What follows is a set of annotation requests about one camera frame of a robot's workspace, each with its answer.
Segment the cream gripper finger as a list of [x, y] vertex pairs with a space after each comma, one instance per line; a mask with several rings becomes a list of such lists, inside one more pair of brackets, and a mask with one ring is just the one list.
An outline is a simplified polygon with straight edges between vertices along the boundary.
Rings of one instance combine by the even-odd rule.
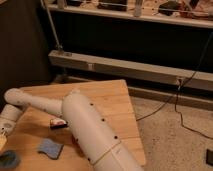
[[0, 135], [0, 150], [3, 149], [6, 142], [7, 142], [7, 137], [5, 135]]

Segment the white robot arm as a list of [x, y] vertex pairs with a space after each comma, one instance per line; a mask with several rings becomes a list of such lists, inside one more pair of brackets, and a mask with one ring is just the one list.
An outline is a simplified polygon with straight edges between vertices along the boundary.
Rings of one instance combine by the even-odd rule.
[[144, 171], [133, 154], [109, 126], [94, 103], [79, 90], [62, 100], [34, 96], [12, 88], [0, 114], [0, 131], [10, 135], [28, 106], [62, 118], [94, 171]]

